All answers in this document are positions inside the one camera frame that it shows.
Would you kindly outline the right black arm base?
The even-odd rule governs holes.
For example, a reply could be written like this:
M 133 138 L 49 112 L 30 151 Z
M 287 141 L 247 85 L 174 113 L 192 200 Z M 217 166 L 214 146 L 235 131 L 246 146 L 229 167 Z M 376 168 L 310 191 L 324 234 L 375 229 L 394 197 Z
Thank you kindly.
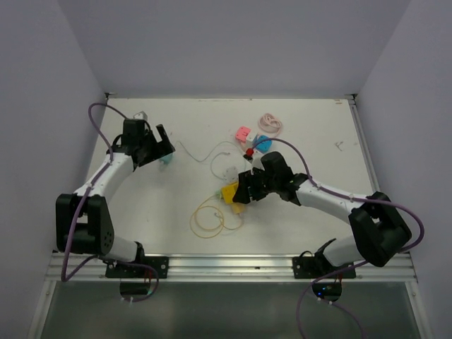
M 354 263 L 349 262 L 341 266 L 332 266 L 325 258 L 303 251 L 292 257 L 292 271 L 295 279 L 316 279 L 337 270 L 345 269 Z

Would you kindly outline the yellow plug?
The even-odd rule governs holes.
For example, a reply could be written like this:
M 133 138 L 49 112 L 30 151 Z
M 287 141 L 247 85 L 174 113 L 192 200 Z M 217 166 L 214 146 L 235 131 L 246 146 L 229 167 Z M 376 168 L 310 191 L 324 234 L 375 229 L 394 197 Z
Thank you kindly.
M 231 205 L 232 213 L 237 216 L 243 216 L 243 213 L 246 210 L 246 206 L 242 203 L 233 203 Z

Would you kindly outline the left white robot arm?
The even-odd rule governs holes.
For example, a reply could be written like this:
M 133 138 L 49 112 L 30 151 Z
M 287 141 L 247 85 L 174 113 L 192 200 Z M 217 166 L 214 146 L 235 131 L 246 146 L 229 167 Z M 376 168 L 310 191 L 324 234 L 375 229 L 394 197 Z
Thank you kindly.
M 145 273 L 142 245 L 115 235 L 108 204 L 139 167 L 174 152 L 164 126 L 158 124 L 156 130 L 160 140 L 145 119 L 125 119 L 122 134 L 110 145 L 101 167 L 82 187 L 57 198 L 58 250 L 122 261 L 122 269 L 134 278 Z

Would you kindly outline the teal charger plug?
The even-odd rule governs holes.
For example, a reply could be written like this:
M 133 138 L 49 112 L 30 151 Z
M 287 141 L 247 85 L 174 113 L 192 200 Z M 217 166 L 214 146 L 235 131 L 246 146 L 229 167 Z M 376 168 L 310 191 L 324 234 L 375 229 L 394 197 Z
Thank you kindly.
M 174 154 L 173 153 L 170 153 L 168 155 L 165 155 L 165 156 L 161 157 L 158 160 L 158 162 L 159 162 L 159 167 L 158 167 L 159 171 L 160 172 L 165 171 L 168 168 L 168 166 L 172 163 L 173 159 L 174 159 Z

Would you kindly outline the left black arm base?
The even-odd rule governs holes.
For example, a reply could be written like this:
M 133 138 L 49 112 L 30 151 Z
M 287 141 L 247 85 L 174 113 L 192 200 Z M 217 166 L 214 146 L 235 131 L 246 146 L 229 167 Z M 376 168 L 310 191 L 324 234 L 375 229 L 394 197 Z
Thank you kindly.
M 147 256 L 143 245 L 137 242 L 136 257 L 132 262 L 105 261 L 105 277 L 115 279 L 159 278 L 166 279 L 170 267 L 168 256 Z

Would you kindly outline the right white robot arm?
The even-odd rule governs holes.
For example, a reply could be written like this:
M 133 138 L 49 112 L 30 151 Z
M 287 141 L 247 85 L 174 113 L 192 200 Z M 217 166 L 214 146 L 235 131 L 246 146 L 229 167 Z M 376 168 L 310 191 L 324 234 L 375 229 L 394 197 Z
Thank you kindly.
M 411 239 L 410 228 L 381 192 L 357 197 L 348 192 L 333 194 L 331 188 L 313 184 L 307 174 L 294 173 L 279 152 L 264 155 L 259 164 L 238 175 L 233 202 L 248 204 L 277 194 L 284 201 L 320 210 L 351 227 L 351 236 L 331 239 L 313 255 L 311 267 L 320 276 L 331 277 L 341 266 L 355 261 L 383 267 Z

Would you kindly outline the yellow socket cube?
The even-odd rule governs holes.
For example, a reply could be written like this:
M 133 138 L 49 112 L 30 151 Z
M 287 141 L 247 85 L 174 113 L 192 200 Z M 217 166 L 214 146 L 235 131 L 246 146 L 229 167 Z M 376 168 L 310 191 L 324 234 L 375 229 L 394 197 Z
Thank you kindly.
M 221 190 L 220 190 L 221 197 L 226 204 L 234 203 L 233 198 L 237 192 L 238 186 L 239 186 L 239 183 L 234 182 L 234 183 L 228 184 L 221 188 Z

